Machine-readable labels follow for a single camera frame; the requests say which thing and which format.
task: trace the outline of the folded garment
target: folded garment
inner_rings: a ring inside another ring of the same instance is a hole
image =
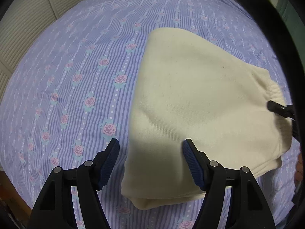
[[[189,31],[161,28],[148,37],[132,104],[122,195],[139,209],[204,196],[181,143],[226,168],[255,177],[281,166],[291,122],[269,112],[285,105],[266,69],[247,64]]]

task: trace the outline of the metal pin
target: metal pin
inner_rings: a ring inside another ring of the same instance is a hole
[[[242,167],[242,171],[245,173],[248,173],[250,170],[248,167],[244,166],[244,167]]]
[[[89,167],[93,164],[93,162],[91,160],[88,160],[85,162],[85,166]]]
[[[55,167],[55,168],[54,168],[54,170],[53,170],[53,171],[54,171],[54,173],[58,173],[58,172],[60,172],[60,171],[61,171],[61,168],[57,166],[57,167]]]
[[[212,161],[210,161],[210,165],[213,166],[213,167],[216,167],[216,166],[218,166],[218,162],[212,160]]]

